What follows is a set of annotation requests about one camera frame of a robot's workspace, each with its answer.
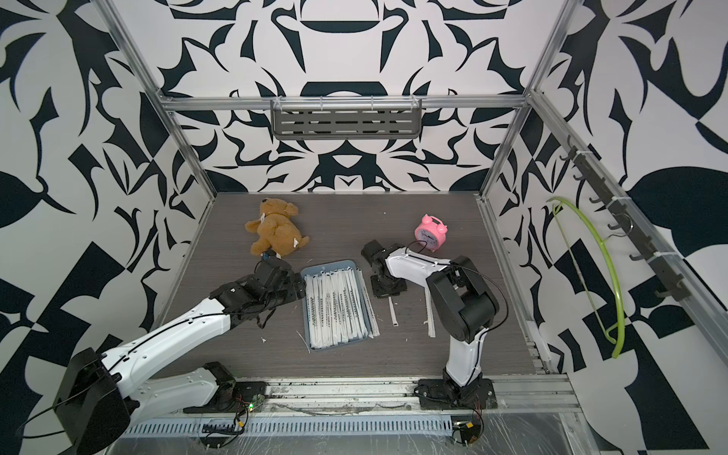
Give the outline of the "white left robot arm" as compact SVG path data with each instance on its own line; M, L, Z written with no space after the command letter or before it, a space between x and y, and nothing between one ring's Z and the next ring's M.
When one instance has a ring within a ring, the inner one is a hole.
M304 278L289 263L264 259L250 275L222 284L149 334L103 353L88 348L73 356L52 406L71 443L67 453L97 454L130 426L173 411L235 408L242 394L218 362L175 377L156 375L242 323L264 327L278 307L304 295Z

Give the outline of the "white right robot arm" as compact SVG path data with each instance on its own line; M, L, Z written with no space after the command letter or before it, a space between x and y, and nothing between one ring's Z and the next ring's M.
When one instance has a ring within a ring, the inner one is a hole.
M367 243L362 257L373 271L373 293L394 297L407 284L421 286L450 336L441 379L420 379L413 394L423 410L479 410L498 407L493 381L483 375L483 342L496 327L500 303L487 277L466 256L433 258L394 244Z

